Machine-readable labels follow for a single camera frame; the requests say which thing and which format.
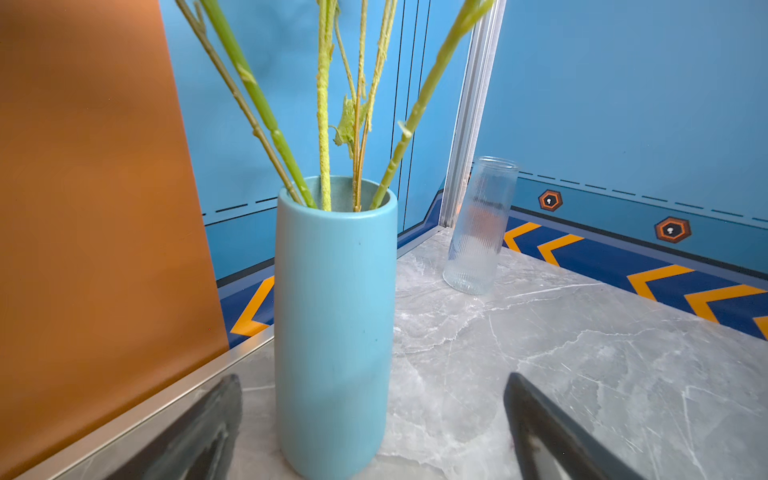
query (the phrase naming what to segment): metal corner post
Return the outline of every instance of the metal corner post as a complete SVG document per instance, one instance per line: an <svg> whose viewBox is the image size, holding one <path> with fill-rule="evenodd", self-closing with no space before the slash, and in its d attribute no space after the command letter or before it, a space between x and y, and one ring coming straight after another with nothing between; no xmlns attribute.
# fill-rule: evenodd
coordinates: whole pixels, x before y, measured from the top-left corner
<svg viewBox="0 0 768 480"><path fill-rule="evenodd" d="M439 220L441 227L455 225L458 208L467 189L506 3L506 0L496 0L491 11L472 30L462 96L453 131L451 157L445 175Z"/></svg>

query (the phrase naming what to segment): brown wall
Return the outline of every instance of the brown wall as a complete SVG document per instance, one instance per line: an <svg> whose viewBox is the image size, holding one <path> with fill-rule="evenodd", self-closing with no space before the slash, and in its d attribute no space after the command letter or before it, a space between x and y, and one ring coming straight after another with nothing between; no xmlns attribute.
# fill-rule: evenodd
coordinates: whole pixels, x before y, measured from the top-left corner
<svg viewBox="0 0 768 480"><path fill-rule="evenodd" d="M227 348L157 0L0 0L0 478Z"/></svg>

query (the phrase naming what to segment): drinking glass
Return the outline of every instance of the drinking glass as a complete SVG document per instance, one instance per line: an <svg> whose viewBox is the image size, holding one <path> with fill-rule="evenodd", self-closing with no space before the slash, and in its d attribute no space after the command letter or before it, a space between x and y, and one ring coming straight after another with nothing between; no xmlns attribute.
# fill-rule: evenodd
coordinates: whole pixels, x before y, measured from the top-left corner
<svg viewBox="0 0 768 480"><path fill-rule="evenodd" d="M496 157L480 157L472 166L442 273L459 292L482 295L493 286L519 170Z"/></svg>

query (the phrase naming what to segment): glass rim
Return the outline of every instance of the glass rim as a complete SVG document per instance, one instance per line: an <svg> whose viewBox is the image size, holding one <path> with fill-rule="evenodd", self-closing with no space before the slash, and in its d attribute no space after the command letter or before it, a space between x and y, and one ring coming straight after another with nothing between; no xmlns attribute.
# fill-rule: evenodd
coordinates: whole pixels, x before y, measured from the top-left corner
<svg viewBox="0 0 768 480"><path fill-rule="evenodd" d="M482 162L484 165L489 167L496 167L496 168L503 168L503 169L509 169L509 170L520 170L520 166L512 161L508 160L506 158L501 157L489 157L488 155L482 155L480 157L477 157L477 162Z"/></svg>

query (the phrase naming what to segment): clear glass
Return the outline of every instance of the clear glass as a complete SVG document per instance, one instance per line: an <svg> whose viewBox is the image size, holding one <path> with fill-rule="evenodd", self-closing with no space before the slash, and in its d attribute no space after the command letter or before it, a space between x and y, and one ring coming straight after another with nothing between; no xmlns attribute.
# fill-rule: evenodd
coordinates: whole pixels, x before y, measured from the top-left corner
<svg viewBox="0 0 768 480"><path fill-rule="evenodd" d="M442 273L459 292L482 295L493 286L519 170L515 162L495 157L472 165Z"/></svg>

